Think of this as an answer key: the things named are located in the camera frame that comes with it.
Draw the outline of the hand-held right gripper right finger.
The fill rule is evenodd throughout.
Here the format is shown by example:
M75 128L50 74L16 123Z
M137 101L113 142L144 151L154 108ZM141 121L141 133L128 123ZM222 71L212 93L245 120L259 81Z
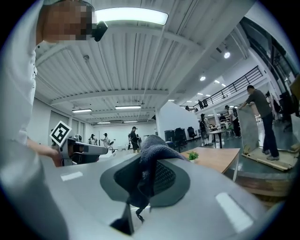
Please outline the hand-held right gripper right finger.
M237 240L253 229L266 208L222 173L181 159L161 160L190 178L185 196L171 207L151 208L135 240Z

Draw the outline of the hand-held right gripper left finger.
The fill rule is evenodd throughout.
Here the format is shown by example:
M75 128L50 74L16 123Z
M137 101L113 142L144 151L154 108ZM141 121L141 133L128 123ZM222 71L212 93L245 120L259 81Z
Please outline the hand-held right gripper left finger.
M122 217L131 218L124 201L110 197L100 178L106 170L122 167L138 159L137 154L109 158L96 163L56 168L49 158L41 158L45 181L64 219L65 226L58 240L139 240L140 231L125 234L111 224Z

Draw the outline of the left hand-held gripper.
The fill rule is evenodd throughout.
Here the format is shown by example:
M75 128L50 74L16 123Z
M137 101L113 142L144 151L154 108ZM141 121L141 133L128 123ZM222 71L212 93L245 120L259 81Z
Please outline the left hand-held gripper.
M85 144L79 135L72 136L71 131L62 121L50 131L52 148L59 152L62 166L94 163L99 155L108 153L107 147Z

